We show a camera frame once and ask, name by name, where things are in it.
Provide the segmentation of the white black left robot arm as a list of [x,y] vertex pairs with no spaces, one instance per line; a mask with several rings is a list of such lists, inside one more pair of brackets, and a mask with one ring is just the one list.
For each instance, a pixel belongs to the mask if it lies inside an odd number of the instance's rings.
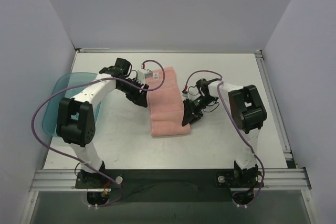
[[102,68],[92,85],[87,86],[71,98],[59,102],[56,133],[73,149],[76,157],[82,160],[80,176],[94,188],[106,182],[105,165],[93,143],[96,132],[94,112],[100,102],[112,91],[119,90],[134,104],[146,108],[146,79],[153,76],[151,70],[141,68],[135,77],[130,78],[132,65],[129,61],[117,58],[113,66]]

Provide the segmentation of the pink terry towel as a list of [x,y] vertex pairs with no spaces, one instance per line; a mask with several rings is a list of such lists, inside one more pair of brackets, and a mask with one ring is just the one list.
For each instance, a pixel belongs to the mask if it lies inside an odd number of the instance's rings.
[[146,83],[150,89],[162,84],[159,89],[147,93],[151,135],[166,137],[189,134],[190,125],[182,126],[184,105],[174,68],[154,70],[153,76],[148,78]]

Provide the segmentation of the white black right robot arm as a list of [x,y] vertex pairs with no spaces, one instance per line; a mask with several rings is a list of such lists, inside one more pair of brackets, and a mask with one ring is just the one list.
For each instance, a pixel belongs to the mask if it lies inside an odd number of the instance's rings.
[[255,85],[237,86],[224,83],[219,78],[200,79],[197,94],[182,91],[184,114],[182,125],[193,124],[203,117],[210,104],[222,103],[238,136],[243,141],[241,152],[234,161],[232,174],[224,180],[230,185],[247,187],[258,183],[261,176],[256,157],[258,136],[267,119],[267,112]]

